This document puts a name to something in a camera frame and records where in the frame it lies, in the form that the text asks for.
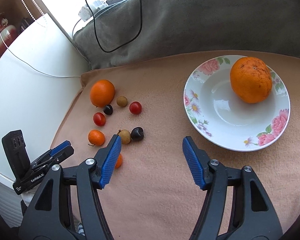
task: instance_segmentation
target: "dark plum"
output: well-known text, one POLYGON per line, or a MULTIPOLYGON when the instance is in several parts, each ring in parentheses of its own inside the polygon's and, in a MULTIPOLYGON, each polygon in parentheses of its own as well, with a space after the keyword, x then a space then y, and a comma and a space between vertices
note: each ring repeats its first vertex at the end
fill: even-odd
POLYGON ((113 108, 111 105, 106 105, 104 108, 103 108, 103 112, 106 114, 106 115, 111 115, 113 113, 113 108))
POLYGON ((131 139, 133 141, 141 141, 143 137, 143 129, 141 127, 136 127, 131 131, 131 139))

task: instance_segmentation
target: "floral plate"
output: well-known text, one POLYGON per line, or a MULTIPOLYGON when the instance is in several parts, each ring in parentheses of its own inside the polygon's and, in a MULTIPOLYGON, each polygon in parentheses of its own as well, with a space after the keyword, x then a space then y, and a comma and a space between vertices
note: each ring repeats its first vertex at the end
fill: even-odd
POLYGON ((274 143, 290 117, 290 99, 280 77, 271 69, 272 90, 257 104, 243 102, 230 85, 230 69, 244 56, 210 59, 189 76, 183 96, 186 114, 209 141, 223 148, 251 152, 274 143))

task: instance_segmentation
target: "vase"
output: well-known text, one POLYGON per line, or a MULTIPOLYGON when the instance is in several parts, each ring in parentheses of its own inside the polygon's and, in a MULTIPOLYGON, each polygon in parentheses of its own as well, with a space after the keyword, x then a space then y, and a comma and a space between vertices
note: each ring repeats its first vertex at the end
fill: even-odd
MULTIPOLYGON (((15 26, 8 23, 8 19, 5 17, 5 13, 0 13, 0 34, 3 38, 3 41, 7 44, 8 47, 18 36, 17 29, 15 28, 15 26)), ((0 37, 0 57, 4 54, 6 49, 7 47, 2 42, 2 39, 0 37)))

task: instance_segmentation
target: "small orange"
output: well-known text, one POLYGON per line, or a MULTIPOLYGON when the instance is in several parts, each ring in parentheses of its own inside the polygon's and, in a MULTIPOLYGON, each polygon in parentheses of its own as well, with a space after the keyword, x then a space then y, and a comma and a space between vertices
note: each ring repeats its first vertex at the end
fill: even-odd
POLYGON ((101 146, 105 143, 105 135, 98 130, 91 130, 88 134, 88 140, 91 144, 101 146))
POLYGON ((97 81, 90 90, 90 100, 96 107, 109 105, 114 98, 114 85, 109 80, 97 81))
POLYGON ((246 103, 265 100, 272 89, 272 79, 267 65, 255 57, 242 57, 230 71, 233 91, 246 103))
POLYGON ((118 157, 118 160, 117 160, 117 162, 116 162, 114 168, 115 168, 115 169, 119 168, 119 167, 121 166, 121 164, 122 164, 122 155, 121 155, 121 153, 120 153, 120 154, 119 154, 119 157, 118 157))

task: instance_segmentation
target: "peach blanket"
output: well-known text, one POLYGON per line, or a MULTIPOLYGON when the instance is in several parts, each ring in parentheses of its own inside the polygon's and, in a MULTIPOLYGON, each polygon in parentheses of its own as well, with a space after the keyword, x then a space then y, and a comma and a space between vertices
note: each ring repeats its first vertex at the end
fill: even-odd
MULTIPOLYGON (((99 79, 116 87, 116 97, 139 101, 143 112, 134 116, 129 108, 113 101, 114 113, 107 116, 101 131, 106 144, 119 129, 141 126, 142 142, 122 146, 123 165, 115 170, 110 184, 99 191, 102 207, 115 239, 188 239, 198 219, 205 192, 193 182, 182 153, 182 139, 192 136, 199 148, 225 166, 251 165, 276 209, 283 231, 300 214, 300 59, 251 51, 210 51, 181 54, 122 67, 93 70, 82 75, 83 91, 61 124, 53 146, 69 140, 74 155, 63 167, 93 157, 98 147, 88 146, 87 134, 97 127, 97 111, 89 98, 90 88, 99 79), (186 116, 182 97, 188 76, 202 62, 222 55, 261 58, 285 83, 291 100, 291 117, 284 134, 273 145, 251 153, 232 152, 202 137, 186 116)), ((228 190, 220 233, 226 232, 232 191, 228 190)), ((73 210, 79 208, 72 191, 73 210)))

